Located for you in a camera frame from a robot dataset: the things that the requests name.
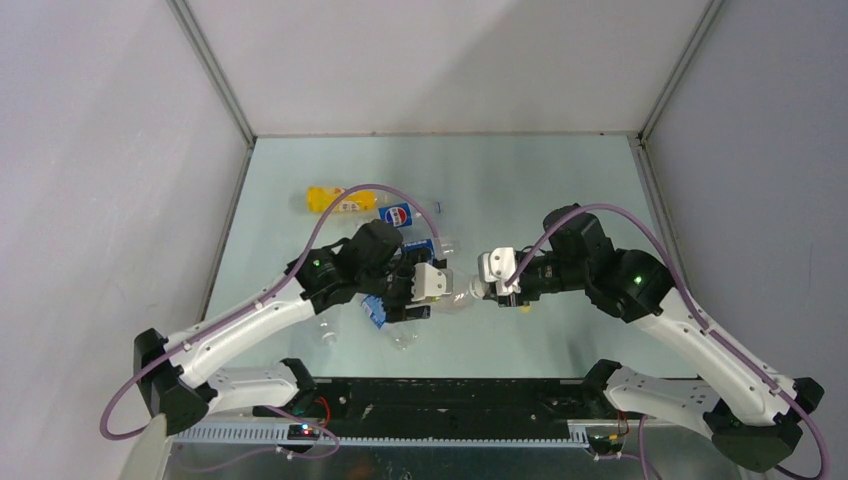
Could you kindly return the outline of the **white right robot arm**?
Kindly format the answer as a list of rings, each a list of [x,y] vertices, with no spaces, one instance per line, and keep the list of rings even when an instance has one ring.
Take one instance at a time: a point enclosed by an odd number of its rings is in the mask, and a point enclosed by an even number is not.
[[[707,438],[752,472],[782,471],[824,390],[815,380],[780,374],[753,355],[693,299],[662,250],[616,247],[597,206],[549,213],[542,237],[527,249],[499,247],[479,256],[477,296],[524,307],[545,294],[580,291],[601,312],[654,337],[695,372],[666,380],[599,360],[583,378],[585,411],[653,417]]]

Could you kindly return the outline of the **clear bottle without label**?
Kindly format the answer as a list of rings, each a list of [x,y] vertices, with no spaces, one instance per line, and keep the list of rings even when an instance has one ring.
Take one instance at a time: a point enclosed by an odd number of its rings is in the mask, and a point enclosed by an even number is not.
[[[456,314],[467,310],[478,300],[483,300],[484,298],[475,299],[469,294],[469,280],[473,276],[477,275],[469,275],[460,271],[455,271],[453,275],[453,292],[431,302],[431,314]]]

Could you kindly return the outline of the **white bottle cap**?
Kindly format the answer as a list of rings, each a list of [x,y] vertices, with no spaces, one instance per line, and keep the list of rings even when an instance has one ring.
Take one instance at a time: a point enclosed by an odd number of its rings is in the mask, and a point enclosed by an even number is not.
[[[473,276],[469,280],[468,291],[475,299],[483,299],[487,294],[487,285],[478,276]]]

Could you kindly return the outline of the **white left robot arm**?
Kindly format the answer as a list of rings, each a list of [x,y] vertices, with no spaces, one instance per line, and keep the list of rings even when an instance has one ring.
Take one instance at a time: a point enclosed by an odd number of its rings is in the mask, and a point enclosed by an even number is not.
[[[397,228],[373,220],[350,238],[314,248],[290,262],[283,282],[217,322],[163,335],[150,328],[134,339],[136,384],[151,416],[176,435],[205,417],[246,407],[282,407],[304,416],[316,386],[299,359],[265,367],[228,362],[260,341],[357,296],[381,301],[390,323],[425,319],[447,285],[447,260],[434,248],[403,246]]]

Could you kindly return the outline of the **clear bottle blue label front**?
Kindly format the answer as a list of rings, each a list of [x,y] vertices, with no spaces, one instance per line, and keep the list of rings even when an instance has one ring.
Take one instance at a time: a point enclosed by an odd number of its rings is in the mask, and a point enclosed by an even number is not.
[[[407,350],[418,340],[418,329],[412,322],[389,322],[389,310],[381,298],[366,295],[360,306],[373,326],[398,350]]]

